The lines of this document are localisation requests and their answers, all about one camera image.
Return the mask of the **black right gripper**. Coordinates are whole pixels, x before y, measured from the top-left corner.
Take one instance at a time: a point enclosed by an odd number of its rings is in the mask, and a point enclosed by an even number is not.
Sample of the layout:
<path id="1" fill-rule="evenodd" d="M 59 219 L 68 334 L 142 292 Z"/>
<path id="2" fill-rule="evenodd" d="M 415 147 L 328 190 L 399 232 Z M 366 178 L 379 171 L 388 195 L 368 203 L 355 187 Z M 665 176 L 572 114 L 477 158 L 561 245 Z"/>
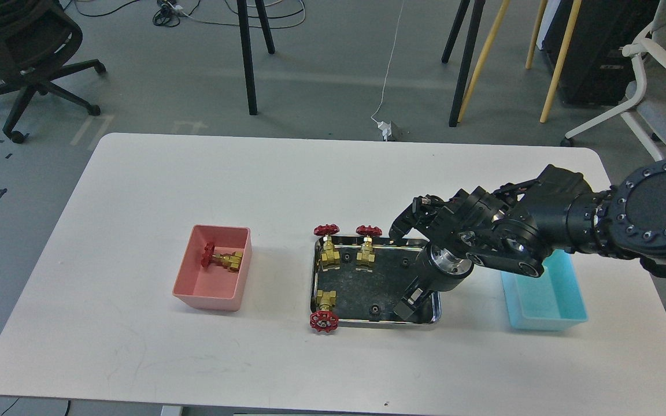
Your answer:
<path id="1" fill-rule="evenodd" d="M 431 323 L 434 291 L 453 290 L 473 269 L 472 261 L 457 258 L 446 248 L 427 243 L 416 258 L 414 282 L 397 301 L 394 314 L 406 322 Z"/>

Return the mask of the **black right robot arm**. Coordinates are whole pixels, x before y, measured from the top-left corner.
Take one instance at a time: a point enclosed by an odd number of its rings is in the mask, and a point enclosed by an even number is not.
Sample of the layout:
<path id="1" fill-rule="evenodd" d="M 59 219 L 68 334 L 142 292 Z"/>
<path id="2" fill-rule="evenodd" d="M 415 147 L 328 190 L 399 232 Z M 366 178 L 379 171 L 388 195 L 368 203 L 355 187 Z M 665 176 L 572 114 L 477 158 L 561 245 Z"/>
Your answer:
<path id="1" fill-rule="evenodd" d="M 648 272 L 666 277 L 666 159 L 602 192 L 582 174 L 549 164 L 536 179 L 494 192 L 418 196 L 388 235 L 401 239 L 411 229 L 428 243 L 395 307 L 402 319 L 431 293 L 454 289 L 474 266 L 539 277 L 555 250 L 639 258 Z"/>

